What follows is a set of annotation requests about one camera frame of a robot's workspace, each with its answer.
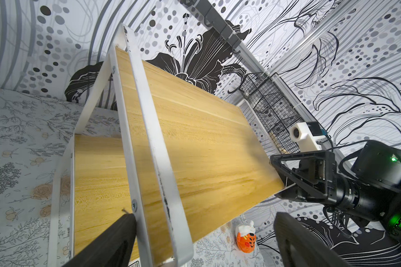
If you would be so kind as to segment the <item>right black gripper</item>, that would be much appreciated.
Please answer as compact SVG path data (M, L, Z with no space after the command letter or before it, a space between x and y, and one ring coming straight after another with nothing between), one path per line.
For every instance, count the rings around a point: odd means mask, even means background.
M323 205L337 203L335 156L332 152L274 155L270 157L270 164L281 178L293 182L276 193L278 198Z

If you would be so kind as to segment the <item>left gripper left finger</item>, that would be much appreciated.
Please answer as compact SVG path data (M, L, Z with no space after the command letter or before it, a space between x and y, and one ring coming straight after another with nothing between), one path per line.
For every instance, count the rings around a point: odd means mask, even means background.
M124 214L85 249L68 261L66 267L127 267L134 248L137 222Z

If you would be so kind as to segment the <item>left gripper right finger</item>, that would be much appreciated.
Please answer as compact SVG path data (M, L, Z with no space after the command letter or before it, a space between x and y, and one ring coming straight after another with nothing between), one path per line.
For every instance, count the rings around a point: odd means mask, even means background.
M286 267L349 266L288 213L276 214L274 229L282 262Z

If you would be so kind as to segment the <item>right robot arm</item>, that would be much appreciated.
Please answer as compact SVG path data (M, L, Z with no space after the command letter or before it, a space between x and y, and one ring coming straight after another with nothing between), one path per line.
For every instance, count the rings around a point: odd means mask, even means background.
M400 149L367 140L340 161L330 150L320 150L274 155L270 164L293 182L278 198L322 204L327 220L348 237L350 220L360 228L378 221L401 243Z

